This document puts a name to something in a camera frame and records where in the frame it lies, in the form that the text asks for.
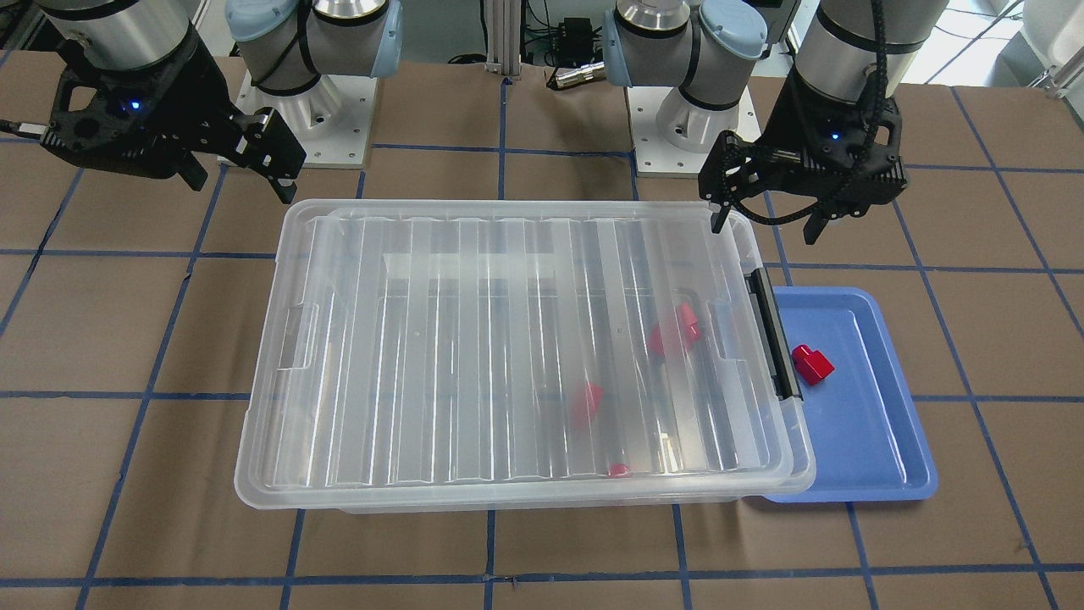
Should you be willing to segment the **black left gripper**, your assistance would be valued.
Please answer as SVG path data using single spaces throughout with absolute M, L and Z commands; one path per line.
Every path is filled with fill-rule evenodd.
M 775 150 L 762 176 L 769 190 L 793 196 L 824 198 L 843 180 L 860 156 L 865 163 L 857 176 L 833 204 L 814 203 L 803 225 L 803 241 L 814 246 L 826 228 L 839 219 L 836 208 L 866 208 L 883 205 L 909 185 L 899 144 L 902 141 L 902 116 L 894 98 L 882 100 L 877 130 L 887 132 L 887 141 L 865 139 L 872 127 L 878 93 L 877 76 L 864 78 L 855 103 L 840 102 L 808 85 L 801 74 L 788 75 L 761 135 L 761 145 Z M 764 189 L 754 177 L 763 151 L 735 131 L 725 129 L 707 154 L 700 173 L 700 198 L 712 209 L 710 229 L 720 233 L 732 211 L 765 225 L 767 217 L 744 205 Z

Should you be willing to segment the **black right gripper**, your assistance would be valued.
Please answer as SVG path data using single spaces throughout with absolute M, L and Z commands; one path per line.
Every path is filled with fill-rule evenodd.
M 101 69 L 82 46 L 59 46 L 59 77 L 40 144 L 82 169 L 169 179 L 201 191 L 207 170 L 194 154 L 229 156 L 264 178 L 284 205 L 296 196 L 307 154 L 282 113 L 243 114 L 229 96 L 224 74 L 197 33 L 165 59 L 133 70 Z

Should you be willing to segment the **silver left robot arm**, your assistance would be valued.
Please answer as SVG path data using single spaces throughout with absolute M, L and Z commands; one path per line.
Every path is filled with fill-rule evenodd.
M 943 1 L 821 1 L 761 137 L 735 130 L 769 24 L 744 1 L 618 1 L 601 27 L 607 80 L 664 86 L 658 125 L 707 158 L 700 197 L 721 231 L 731 212 L 760 225 L 803 221 L 809 246 L 909 185 L 893 98 Z

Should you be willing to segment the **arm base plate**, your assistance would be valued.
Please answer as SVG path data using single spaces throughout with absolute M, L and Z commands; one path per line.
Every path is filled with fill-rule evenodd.
M 749 89 L 724 111 L 695 107 L 675 86 L 631 86 L 625 94 L 640 176 L 693 179 L 722 132 L 748 142 L 761 137 Z
M 315 86 L 289 98 L 258 90 L 245 74 L 237 107 L 251 114 L 279 111 L 306 152 L 306 169 L 363 169 L 380 80 L 324 75 Z

